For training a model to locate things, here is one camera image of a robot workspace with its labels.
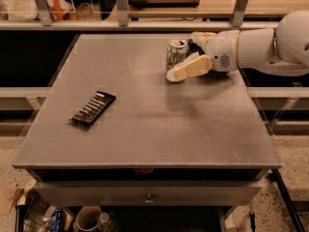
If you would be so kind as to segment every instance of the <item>drawer handle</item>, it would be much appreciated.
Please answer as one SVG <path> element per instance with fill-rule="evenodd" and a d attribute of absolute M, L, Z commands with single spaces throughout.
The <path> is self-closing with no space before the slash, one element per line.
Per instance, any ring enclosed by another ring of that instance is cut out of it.
<path fill-rule="evenodd" d="M 152 196 L 150 194 L 147 194 L 147 199 L 145 200 L 145 205 L 151 206 L 154 205 L 155 202 L 152 200 Z"/>

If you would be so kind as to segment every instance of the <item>soda can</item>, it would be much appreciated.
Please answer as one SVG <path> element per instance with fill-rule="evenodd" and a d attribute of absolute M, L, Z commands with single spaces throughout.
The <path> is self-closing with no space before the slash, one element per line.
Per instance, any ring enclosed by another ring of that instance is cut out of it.
<path fill-rule="evenodd" d="M 188 53 L 187 40 L 172 40 L 166 49 L 166 71 L 170 71 L 177 64 L 182 62 Z"/>

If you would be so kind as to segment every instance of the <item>gray tabletop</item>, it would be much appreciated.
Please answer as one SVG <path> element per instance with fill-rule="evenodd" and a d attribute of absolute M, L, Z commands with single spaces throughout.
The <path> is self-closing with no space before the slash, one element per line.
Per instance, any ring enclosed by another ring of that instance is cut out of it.
<path fill-rule="evenodd" d="M 187 38 L 81 35 L 13 166 L 280 167 L 239 72 L 181 83 L 165 79 L 169 40 Z M 74 126 L 69 118 L 96 90 L 117 99 L 89 130 Z"/>

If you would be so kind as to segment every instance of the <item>speckled floor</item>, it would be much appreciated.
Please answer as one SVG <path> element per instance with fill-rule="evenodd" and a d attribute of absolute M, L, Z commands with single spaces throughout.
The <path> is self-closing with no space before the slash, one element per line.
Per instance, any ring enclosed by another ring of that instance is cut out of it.
<path fill-rule="evenodd" d="M 17 184 L 23 187 L 31 177 L 23 170 L 11 167 L 18 144 L 22 123 L 0 123 L 0 186 Z M 283 159 L 280 169 L 283 180 L 293 200 L 309 200 L 309 124 L 279 123 L 275 127 L 273 142 Z M 256 231 L 295 231 L 288 210 L 278 187 L 266 175 L 263 188 L 254 198 Z M 237 207 L 227 218 L 227 232 L 252 231 L 248 216 L 249 208 Z M 299 213 L 303 226 L 309 231 L 309 213 Z M 8 216 L 0 216 L 0 232 L 13 232 L 15 210 Z"/>

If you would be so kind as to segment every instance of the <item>white robotic arm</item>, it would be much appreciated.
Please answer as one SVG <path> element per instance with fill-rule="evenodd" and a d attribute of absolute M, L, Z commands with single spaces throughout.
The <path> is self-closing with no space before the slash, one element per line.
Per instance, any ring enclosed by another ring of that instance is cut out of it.
<path fill-rule="evenodd" d="M 211 58 L 211 68 L 217 72 L 250 68 L 281 76 L 309 73 L 309 11 L 286 15 L 276 33 L 273 29 L 232 30 L 204 38 L 203 33 L 192 33 L 192 41 Z"/>

